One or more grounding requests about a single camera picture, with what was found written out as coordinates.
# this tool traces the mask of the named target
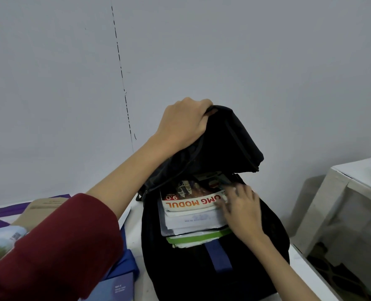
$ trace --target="white wall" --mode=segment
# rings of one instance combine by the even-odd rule
[[[85,192],[131,153],[110,0],[0,0],[0,205]]]
[[[371,0],[113,0],[139,148],[185,96],[232,108],[286,221],[304,180],[371,156]]]

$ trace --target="stack of books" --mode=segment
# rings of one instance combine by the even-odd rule
[[[230,233],[215,205],[227,201],[224,186],[231,181],[221,172],[194,175],[160,189],[158,201],[162,236],[173,247],[191,247]]]

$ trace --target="white desk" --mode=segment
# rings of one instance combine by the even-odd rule
[[[333,166],[326,175],[308,211],[293,237],[293,243],[307,256],[339,207],[346,189],[352,189],[371,200],[371,158]],[[359,233],[371,219],[371,202],[365,214],[352,225]],[[355,240],[351,235],[344,239],[344,248]]]
[[[125,222],[127,248],[132,253],[138,264],[140,276],[135,282],[135,300],[136,301],[158,301],[152,281],[145,270],[144,258],[141,248],[141,219],[143,204],[134,199],[130,203],[131,212]],[[18,216],[8,216],[0,218],[6,222],[13,222]],[[311,265],[303,258],[300,253],[291,245],[289,249],[290,265],[299,274],[299,276],[308,284],[308,286],[317,294],[322,301],[340,301],[333,290],[318,275]],[[280,301],[278,294],[265,298],[264,301]]]

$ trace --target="brown cardboard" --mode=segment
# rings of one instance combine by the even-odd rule
[[[27,231],[31,231],[66,200],[65,197],[36,199],[28,205],[12,225],[21,226],[27,229]]]

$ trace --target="backpack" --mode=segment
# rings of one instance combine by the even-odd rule
[[[142,252],[146,270],[160,301],[261,300],[276,293],[268,274],[253,253],[233,233],[218,239],[231,270],[217,272],[204,245],[173,248],[161,235],[157,202],[159,187],[182,176],[222,171],[257,172],[263,155],[233,111],[223,106],[208,120],[205,133],[152,173],[138,192],[144,202]],[[279,218],[261,201],[262,227],[280,254],[289,261],[289,237]]]

